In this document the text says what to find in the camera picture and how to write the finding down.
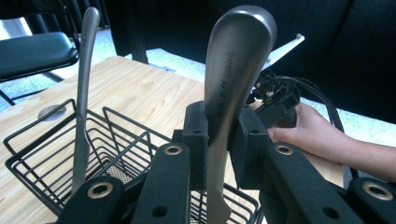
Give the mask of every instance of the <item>chair seat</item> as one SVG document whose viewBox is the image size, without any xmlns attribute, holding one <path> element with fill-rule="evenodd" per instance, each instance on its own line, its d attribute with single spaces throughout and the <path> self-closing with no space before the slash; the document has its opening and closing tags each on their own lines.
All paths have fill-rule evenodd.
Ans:
<svg viewBox="0 0 396 224">
<path fill-rule="evenodd" d="M 78 61 L 78 52 L 61 32 L 28 35 L 0 41 L 0 80 L 20 74 L 47 72 Z"/>
</svg>

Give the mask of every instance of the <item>human hand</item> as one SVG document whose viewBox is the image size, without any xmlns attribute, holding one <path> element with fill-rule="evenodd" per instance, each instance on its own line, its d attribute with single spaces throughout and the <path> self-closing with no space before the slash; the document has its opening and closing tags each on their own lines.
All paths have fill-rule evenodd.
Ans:
<svg viewBox="0 0 396 224">
<path fill-rule="evenodd" d="M 337 150 L 350 144 L 351 138 L 332 126 L 310 105 L 300 103 L 295 110 L 296 127 L 269 128 L 270 138 L 274 142 L 286 142 L 328 160 L 336 160 Z"/>
</svg>

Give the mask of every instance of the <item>black wire basket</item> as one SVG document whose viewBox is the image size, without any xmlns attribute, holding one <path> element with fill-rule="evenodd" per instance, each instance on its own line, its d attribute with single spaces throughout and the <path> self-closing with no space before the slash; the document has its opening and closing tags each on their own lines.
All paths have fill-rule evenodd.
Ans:
<svg viewBox="0 0 396 224">
<path fill-rule="evenodd" d="M 6 167 L 56 216 L 71 197 L 75 111 L 75 101 L 68 100 L 4 141 L 13 154 Z M 156 149 L 171 139 L 108 107 L 103 114 L 88 110 L 91 149 L 86 180 L 111 175 L 127 184 L 149 170 Z M 35 132 L 38 128 L 46 131 Z M 260 219 L 259 204 L 249 195 L 225 184 L 224 197 L 232 208 L 228 223 Z M 206 223 L 205 202 L 205 192 L 191 192 L 191 223 Z"/>
</svg>

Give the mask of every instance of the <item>silver utensil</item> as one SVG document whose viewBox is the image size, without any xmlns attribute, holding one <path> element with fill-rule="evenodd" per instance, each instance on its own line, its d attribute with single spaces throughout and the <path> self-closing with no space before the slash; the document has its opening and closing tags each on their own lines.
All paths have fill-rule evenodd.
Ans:
<svg viewBox="0 0 396 224">
<path fill-rule="evenodd" d="M 90 156 L 90 143 L 86 133 L 88 84 L 90 81 L 93 44 L 99 26 L 100 14 L 94 7 L 89 7 L 84 14 L 79 50 L 78 92 L 76 109 L 76 144 L 73 161 L 72 193 L 85 183 L 85 174 Z"/>
<path fill-rule="evenodd" d="M 205 115 L 208 223 L 226 223 L 231 209 L 223 198 L 227 143 L 276 41 L 276 23 L 261 7 L 235 7 L 215 24 L 206 54 Z"/>
</svg>

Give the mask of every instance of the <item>finger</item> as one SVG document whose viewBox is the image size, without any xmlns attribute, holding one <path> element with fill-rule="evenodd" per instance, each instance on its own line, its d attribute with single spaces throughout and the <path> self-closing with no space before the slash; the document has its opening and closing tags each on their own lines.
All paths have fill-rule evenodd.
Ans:
<svg viewBox="0 0 396 224">
<path fill-rule="evenodd" d="M 293 136 L 294 129 L 286 128 L 269 128 L 267 131 L 273 142 L 290 142 Z"/>
</svg>

